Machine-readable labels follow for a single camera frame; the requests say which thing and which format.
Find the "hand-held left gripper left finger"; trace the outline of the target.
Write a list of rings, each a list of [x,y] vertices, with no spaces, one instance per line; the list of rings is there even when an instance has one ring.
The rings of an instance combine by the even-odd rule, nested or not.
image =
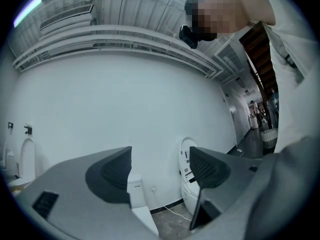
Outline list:
[[[132,211],[130,146],[60,162],[15,200],[51,240],[159,240]]]

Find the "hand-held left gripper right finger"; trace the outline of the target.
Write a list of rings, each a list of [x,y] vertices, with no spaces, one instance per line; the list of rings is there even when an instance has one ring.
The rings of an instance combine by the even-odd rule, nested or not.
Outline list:
[[[275,163],[275,154],[249,159],[191,147],[190,168],[200,191],[189,240],[249,240],[250,216]]]

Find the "white smart toilet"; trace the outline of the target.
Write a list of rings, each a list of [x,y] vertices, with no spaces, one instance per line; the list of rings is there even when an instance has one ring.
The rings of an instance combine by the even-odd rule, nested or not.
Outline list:
[[[200,193],[200,187],[190,167],[190,147],[196,146],[197,144],[193,138],[185,137],[181,141],[178,152],[179,171],[181,175],[181,195],[184,205],[191,215],[193,215],[196,210]]]

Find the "white toilet with tank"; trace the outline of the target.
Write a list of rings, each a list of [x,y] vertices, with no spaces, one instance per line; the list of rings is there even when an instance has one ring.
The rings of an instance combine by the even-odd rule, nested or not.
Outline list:
[[[129,174],[127,179],[127,192],[130,196],[132,212],[153,234],[158,237],[159,231],[147,206],[143,179],[140,174]]]

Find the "white wicker basket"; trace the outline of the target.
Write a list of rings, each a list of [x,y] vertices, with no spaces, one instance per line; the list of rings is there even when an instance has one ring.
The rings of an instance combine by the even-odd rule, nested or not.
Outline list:
[[[264,149],[273,149],[277,144],[278,129],[272,128],[264,130],[260,133],[260,138]]]

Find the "white door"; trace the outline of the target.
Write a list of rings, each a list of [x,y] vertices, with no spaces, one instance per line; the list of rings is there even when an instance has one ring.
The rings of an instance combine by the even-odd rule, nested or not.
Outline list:
[[[238,146],[242,140],[242,129],[241,129],[241,122],[240,122],[240,118],[239,118],[239,113],[238,113],[238,110],[237,110],[232,98],[227,98],[227,105],[230,110],[231,119],[232,119],[232,123],[233,123],[236,146]]]

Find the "person's white shirt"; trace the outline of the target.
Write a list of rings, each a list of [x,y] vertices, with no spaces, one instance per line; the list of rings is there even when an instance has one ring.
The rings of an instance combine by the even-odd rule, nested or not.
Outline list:
[[[316,134],[309,118],[312,97],[320,90],[320,44],[292,0],[241,0],[250,22],[262,22],[279,93],[275,152]]]

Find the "brown wooden staircase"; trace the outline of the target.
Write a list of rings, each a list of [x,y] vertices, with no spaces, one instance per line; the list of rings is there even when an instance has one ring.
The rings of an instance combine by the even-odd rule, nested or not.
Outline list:
[[[271,61],[270,40],[263,23],[258,22],[254,25],[239,42],[250,58],[267,98],[270,99],[273,95],[272,90],[278,92],[278,85]]]

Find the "white ceiling ducts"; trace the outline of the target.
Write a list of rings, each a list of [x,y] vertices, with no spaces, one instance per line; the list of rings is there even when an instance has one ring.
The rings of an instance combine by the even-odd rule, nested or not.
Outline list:
[[[181,63],[215,79],[224,68],[204,52],[172,36],[126,25],[91,25],[55,32],[15,54],[12,66],[21,72],[49,61],[89,53],[151,55]]]

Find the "white air vent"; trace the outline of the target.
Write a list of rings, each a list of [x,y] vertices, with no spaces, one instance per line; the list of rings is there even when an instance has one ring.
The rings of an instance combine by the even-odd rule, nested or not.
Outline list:
[[[63,11],[61,13],[58,13],[57,15],[51,18],[48,18],[47,20],[42,22],[40,24],[39,30],[42,31],[48,26],[68,18],[89,14],[92,12],[93,8],[94,8],[94,4],[86,4],[86,5],[78,6],[78,7]]]

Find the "long ceiling light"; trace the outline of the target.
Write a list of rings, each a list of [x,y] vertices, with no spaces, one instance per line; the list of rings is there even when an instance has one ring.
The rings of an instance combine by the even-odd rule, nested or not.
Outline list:
[[[26,16],[38,7],[43,0],[30,0],[24,8],[18,13],[13,21],[13,27],[16,28]]]

